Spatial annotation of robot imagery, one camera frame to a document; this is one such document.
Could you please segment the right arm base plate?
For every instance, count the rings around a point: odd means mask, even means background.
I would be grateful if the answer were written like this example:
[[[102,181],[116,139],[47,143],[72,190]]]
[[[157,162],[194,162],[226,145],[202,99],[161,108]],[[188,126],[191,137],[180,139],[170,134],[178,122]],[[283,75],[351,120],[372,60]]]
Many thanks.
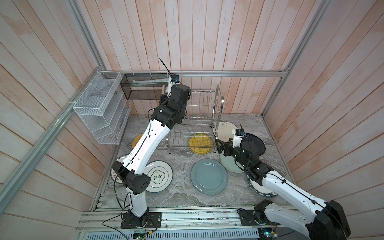
[[[260,216],[254,210],[237,209],[242,226],[279,226],[279,223],[271,222],[265,217]]]

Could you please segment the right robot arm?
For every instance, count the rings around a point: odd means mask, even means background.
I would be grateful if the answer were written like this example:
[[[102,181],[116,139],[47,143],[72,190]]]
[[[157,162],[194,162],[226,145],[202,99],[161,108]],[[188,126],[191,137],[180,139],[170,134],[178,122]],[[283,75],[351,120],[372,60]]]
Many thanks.
[[[250,141],[223,142],[215,140],[218,152],[232,156],[244,173],[259,186],[265,187],[293,205],[296,210],[281,209],[272,201],[263,200],[253,211],[259,225],[278,223],[310,240],[346,240],[351,235],[343,207],[336,201],[317,198],[294,185],[269,165],[260,161],[258,145]]]

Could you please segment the stainless steel dish rack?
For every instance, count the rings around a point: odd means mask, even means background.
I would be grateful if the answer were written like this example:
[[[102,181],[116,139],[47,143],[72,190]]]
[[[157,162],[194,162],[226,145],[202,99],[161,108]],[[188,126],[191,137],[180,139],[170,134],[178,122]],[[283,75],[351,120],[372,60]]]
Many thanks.
[[[214,142],[211,152],[215,152],[214,130],[216,124],[222,120],[224,102],[224,95],[221,93],[219,85],[215,90],[193,90],[182,124],[174,126],[166,138],[169,154],[173,149],[191,151],[188,142],[190,137],[196,133],[208,134]]]

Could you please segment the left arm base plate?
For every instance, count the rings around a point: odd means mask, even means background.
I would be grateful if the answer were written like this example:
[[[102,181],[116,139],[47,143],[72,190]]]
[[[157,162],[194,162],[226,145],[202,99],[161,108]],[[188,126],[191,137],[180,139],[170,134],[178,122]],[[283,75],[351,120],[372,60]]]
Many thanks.
[[[154,228],[161,227],[162,213],[161,212],[148,212],[144,213],[142,217],[137,217],[133,213],[123,214],[121,222],[121,229],[142,229],[142,228]]]

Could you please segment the dark navy plate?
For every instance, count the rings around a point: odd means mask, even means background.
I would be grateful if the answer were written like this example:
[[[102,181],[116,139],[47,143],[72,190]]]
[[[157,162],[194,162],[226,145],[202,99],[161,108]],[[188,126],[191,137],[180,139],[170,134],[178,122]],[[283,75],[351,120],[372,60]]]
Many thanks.
[[[259,137],[250,133],[246,133],[243,137],[241,146],[243,150],[250,150],[254,156],[261,156],[266,151],[264,142]]]

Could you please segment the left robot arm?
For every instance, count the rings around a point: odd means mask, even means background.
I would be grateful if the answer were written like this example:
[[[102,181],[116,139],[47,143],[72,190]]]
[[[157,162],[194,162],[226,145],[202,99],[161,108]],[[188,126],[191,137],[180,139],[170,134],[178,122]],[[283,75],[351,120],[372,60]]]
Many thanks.
[[[144,174],[145,167],[163,138],[175,125],[182,123],[191,93],[191,88],[186,85],[169,87],[165,98],[149,117],[149,124],[137,145],[126,157],[113,163],[112,169],[131,195],[131,214],[137,218],[148,211],[145,191],[150,177]]]

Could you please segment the white plate orange sunburst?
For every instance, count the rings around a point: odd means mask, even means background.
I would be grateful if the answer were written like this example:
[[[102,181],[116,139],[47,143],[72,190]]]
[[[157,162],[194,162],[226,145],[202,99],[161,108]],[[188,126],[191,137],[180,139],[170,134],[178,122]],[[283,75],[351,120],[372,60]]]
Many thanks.
[[[166,90],[167,90],[166,85],[163,85],[163,86],[162,86],[161,99],[160,99],[161,102],[167,97],[167,92],[166,92]]]

